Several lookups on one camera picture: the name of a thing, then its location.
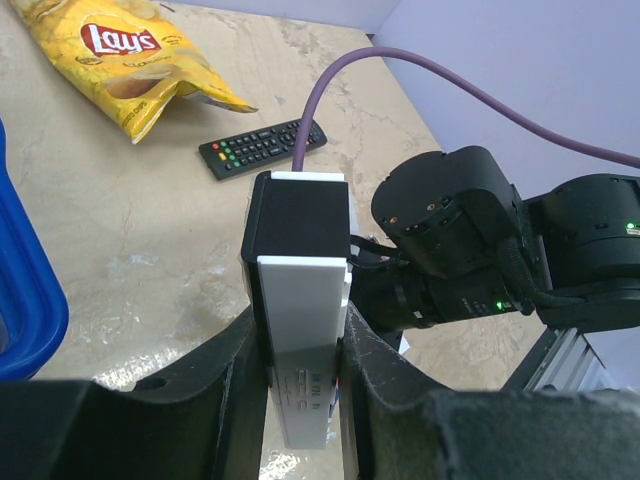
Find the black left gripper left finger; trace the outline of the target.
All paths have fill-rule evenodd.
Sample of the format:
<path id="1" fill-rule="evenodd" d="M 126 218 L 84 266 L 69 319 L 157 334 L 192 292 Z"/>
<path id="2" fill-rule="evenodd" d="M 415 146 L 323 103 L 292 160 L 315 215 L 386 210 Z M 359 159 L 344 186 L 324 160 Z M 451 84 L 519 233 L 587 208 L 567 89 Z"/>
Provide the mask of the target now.
<path id="1" fill-rule="evenodd" d="M 267 381 L 246 309 L 131 391 L 1 385 L 4 479 L 256 479 Z"/>

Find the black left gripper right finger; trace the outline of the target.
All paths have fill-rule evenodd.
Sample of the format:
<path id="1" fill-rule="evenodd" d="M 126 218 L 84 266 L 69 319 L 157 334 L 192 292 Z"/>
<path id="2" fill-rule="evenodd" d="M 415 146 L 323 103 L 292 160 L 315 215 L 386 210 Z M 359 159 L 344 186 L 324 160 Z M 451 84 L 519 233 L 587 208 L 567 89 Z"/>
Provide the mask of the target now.
<path id="1" fill-rule="evenodd" d="M 339 413 L 347 479 L 636 479 L 631 392 L 465 392 L 426 376 L 349 307 Z"/>

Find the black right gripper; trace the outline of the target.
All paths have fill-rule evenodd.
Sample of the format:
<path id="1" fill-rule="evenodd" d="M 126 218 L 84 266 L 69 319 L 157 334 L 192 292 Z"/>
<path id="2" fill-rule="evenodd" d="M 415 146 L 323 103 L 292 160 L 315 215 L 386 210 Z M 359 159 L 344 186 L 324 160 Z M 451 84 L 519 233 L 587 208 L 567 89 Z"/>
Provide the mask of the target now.
<path id="1" fill-rule="evenodd" d="M 454 279 L 422 273 L 397 248 L 351 237 L 350 300 L 377 332 L 426 329 L 505 312 L 505 284 L 492 268 Z"/>

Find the white remote control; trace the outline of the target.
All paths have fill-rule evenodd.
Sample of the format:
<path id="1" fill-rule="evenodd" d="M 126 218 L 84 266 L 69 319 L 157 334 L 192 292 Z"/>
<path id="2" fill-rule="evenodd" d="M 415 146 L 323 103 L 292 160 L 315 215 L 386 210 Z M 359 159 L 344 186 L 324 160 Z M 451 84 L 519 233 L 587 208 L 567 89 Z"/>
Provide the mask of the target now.
<path id="1" fill-rule="evenodd" d="M 337 173 L 256 176 L 241 258 L 286 448 L 322 450 L 352 284 L 350 195 Z"/>

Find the white remote battery cover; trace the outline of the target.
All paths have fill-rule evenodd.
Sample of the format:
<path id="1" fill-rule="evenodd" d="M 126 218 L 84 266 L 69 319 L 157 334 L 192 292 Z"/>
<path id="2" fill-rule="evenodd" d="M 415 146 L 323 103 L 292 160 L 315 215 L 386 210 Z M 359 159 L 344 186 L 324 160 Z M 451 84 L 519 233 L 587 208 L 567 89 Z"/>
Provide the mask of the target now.
<path id="1" fill-rule="evenodd" d="M 399 351 L 399 353 L 401 355 L 404 355 L 409 349 L 410 349 L 409 342 L 406 340 L 405 336 L 402 335 L 400 337 L 400 343 L 399 343 L 398 351 Z"/>

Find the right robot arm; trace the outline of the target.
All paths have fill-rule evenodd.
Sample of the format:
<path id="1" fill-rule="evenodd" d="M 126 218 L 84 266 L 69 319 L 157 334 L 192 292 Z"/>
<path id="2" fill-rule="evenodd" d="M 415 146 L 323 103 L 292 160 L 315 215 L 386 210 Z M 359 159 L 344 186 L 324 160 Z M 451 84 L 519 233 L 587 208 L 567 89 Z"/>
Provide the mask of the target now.
<path id="1" fill-rule="evenodd" d="M 594 333 L 639 323 L 639 180 L 590 174 L 523 199 L 479 146 L 392 170 L 354 237 L 351 300 L 377 331 L 518 312 Z"/>

